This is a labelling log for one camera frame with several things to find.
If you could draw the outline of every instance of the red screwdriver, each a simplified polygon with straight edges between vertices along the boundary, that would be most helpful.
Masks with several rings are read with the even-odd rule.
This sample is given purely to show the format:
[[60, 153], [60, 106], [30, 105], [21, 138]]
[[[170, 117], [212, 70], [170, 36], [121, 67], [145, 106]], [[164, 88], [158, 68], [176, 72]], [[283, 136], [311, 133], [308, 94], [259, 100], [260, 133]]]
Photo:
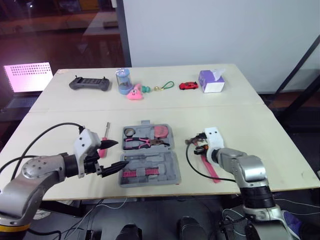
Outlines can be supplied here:
[[[104, 137], [102, 138], [102, 140], [108, 140], [107, 136], [108, 136], [109, 128], [110, 128], [110, 122], [108, 122], [106, 124], [105, 133], [104, 133]], [[99, 149], [99, 157], [104, 158], [105, 156], [107, 156], [107, 149]]]

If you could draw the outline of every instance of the gray tool case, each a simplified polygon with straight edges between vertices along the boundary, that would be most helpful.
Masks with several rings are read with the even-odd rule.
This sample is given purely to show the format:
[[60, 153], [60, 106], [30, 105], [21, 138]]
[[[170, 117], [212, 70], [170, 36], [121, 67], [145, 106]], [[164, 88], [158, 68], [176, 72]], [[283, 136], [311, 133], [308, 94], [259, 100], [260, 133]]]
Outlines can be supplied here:
[[[155, 138], [155, 127], [165, 126], [168, 134], [164, 138]], [[132, 137], [125, 135], [126, 129], [133, 129]], [[130, 138], [159, 139], [169, 145], [151, 145], [149, 148], [125, 149], [137, 147], [143, 142], [125, 141]], [[126, 126], [122, 132], [121, 161], [129, 163], [119, 172], [119, 184], [123, 188], [178, 184], [181, 181], [179, 165], [174, 148], [174, 137], [171, 128], [167, 124], [150, 124], [149, 120], [141, 121], [139, 126]]]

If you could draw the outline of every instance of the purple tissue box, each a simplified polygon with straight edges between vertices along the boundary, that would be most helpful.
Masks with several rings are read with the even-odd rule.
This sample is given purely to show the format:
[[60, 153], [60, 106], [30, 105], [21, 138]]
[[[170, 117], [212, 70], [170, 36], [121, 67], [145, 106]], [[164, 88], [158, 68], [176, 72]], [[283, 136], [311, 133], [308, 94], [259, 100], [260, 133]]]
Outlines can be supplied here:
[[224, 78], [215, 79], [211, 70], [200, 71], [198, 81], [204, 93], [219, 93], [225, 85]]

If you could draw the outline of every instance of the red toy car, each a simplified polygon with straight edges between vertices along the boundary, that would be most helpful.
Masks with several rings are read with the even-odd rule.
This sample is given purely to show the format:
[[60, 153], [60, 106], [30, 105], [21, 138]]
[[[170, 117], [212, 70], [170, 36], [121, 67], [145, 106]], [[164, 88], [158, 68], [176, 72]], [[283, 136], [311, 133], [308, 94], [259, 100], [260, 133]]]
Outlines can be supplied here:
[[188, 81], [188, 82], [183, 82], [179, 85], [179, 88], [181, 90], [186, 90], [186, 89], [197, 89], [198, 83], [196, 81]]

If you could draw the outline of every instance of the green string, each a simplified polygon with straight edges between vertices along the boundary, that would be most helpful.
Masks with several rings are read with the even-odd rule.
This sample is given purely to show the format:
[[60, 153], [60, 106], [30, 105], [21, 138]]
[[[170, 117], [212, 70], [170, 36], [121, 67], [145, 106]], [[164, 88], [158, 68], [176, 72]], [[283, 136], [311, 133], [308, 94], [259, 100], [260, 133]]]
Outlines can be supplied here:
[[168, 81], [165, 85], [163, 85], [163, 87], [161, 89], [170, 89], [175, 85], [175, 83], [173, 81]]

